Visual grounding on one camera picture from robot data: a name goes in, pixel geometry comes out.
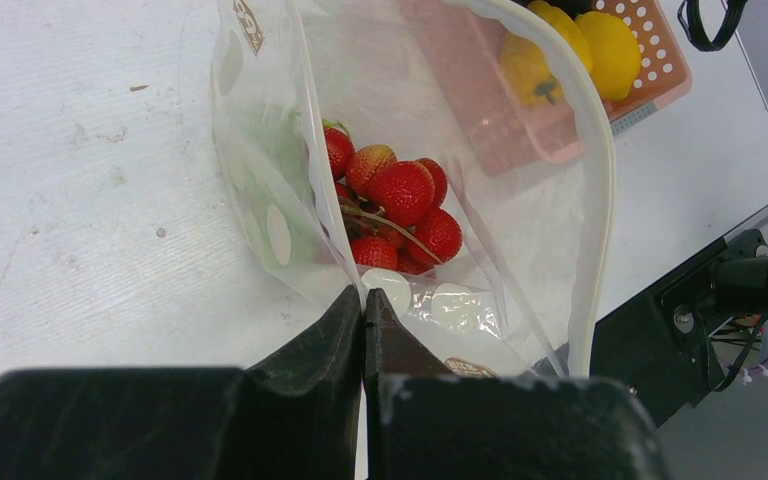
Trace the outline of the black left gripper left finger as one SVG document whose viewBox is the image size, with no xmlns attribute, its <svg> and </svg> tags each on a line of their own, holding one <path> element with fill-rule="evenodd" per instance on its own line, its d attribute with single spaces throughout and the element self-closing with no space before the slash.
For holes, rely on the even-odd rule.
<svg viewBox="0 0 768 480">
<path fill-rule="evenodd" d="M 60 368 L 0 376 L 0 479 L 350 479 L 361 302 L 237 367 Z"/>
</svg>

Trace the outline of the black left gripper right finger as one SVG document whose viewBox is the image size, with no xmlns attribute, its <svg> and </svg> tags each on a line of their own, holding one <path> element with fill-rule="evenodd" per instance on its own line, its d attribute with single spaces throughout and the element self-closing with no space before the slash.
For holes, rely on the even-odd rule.
<svg viewBox="0 0 768 480">
<path fill-rule="evenodd" d="M 454 374 L 366 300 L 364 389 L 373 479 L 666 479 L 643 405 L 621 384 Z"/>
</svg>

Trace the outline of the red toy strawberry bunch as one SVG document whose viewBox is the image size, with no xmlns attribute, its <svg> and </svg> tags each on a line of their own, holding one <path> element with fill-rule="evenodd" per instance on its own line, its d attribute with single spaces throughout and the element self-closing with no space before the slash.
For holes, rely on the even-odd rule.
<svg viewBox="0 0 768 480">
<path fill-rule="evenodd" d="M 443 208 L 448 177 L 435 160 L 400 160 L 386 144 L 355 145 L 341 122 L 322 122 L 350 252 L 361 267 L 423 275 L 464 246 L 461 224 Z"/>
</svg>

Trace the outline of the clear dotted zip top bag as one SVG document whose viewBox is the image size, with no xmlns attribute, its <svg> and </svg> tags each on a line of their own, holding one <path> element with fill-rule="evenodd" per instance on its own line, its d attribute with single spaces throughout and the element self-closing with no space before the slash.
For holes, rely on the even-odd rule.
<svg viewBox="0 0 768 480">
<path fill-rule="evenodd" d="M 403 1 L 222 1 L 210 74 L 213 136 L 234 208 L 264 269 L 327 304 L 347 285 L 384 290 L 400 320 L 450 369 L 472 376 L 585 377 L 590 371 L 613 193 L 615 148 L 601 101 L 574 50 L 511 1 L 444 1 L 534 42 L 572 107 L 580 156 L 490 176 L 478 164 L 416 36 Z M 237 115 L 261 104 L 300 112 L 319 246 L 270 268 L 242 189 Z M 445 210 L 464 246 L 423 275 L 361 267 L 328 168 L 322 122 L 356 146 L 428 157 L 448 177 Z"/>
</svg>

